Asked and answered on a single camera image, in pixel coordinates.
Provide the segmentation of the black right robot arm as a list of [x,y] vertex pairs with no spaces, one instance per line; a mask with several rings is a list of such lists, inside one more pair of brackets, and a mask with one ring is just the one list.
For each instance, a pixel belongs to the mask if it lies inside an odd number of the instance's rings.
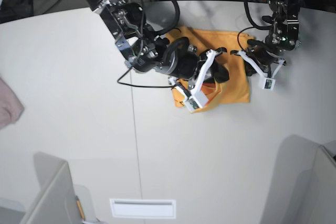
[[147,23],[143,2],[131,0],[86,0],[90,9],[99,14],[129,70],[147,73],[155,70],[176,79],[195,83],[201,69],[209,60],[210,50],[197,55],[197,47],[188,37],[169,41],[165,35],[176,29],[180,19],[177,0],[169,0],[174,7],[173,20],[163,29],[154,30]]

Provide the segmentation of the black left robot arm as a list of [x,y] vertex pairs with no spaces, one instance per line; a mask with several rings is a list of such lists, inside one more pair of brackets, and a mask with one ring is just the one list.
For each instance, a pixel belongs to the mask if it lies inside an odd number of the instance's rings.
[[[249,0],[244,0],[244,9],[251,27],[241,30],[237,35],[240,52],[244,52],[252,62],[244,61],[246,76],[250,77],[257,73],[253,67],[255,63],[261,69],[261,73],[270,78],[272,75],[271,65],[276,63],[280,66],[280,59],[285,52],[294,50],[299,44],[299,21],[300,0],[268,0],[272,11],[271,16],[263,16],[262,20],[267,25],[258,25],[252,19],[248,6]],[[247,46],[240,43],[242,32],[249,29],[267,31],[265,40],[248,39]]]

